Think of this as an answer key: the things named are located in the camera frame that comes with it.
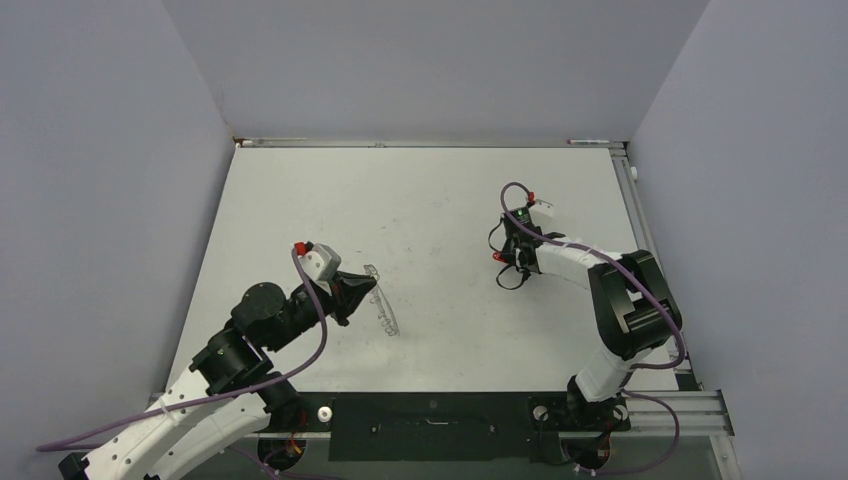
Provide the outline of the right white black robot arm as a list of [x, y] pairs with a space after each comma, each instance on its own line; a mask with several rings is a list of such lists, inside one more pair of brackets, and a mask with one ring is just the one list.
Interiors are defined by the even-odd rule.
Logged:
[[539, 203], [502, 213], [503, 247], [493, 256], [523, 280], [556, 276], [586, 289], [592, 299], [600, 344], [568, 382], [565, 414], [589, 428], [613, 414], [632, 374], [648, 369], [646, 357], [669, 340], [679, 348], [682, 316], [652, 253], [607, 253], [546, 233]]

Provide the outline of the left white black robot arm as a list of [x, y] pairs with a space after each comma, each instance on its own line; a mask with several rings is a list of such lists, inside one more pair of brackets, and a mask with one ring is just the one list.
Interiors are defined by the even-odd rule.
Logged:
[[251, 286], [147, 418], [58, 465], [65, 479], [181, 479], [248, 433], [289, 428], [300, 395], [269, 353], [332, 317], [349, 316], [377, 286], [372, 275], [335, 273], [329, 288], [303, 283], [290, 295], [270, 282]]

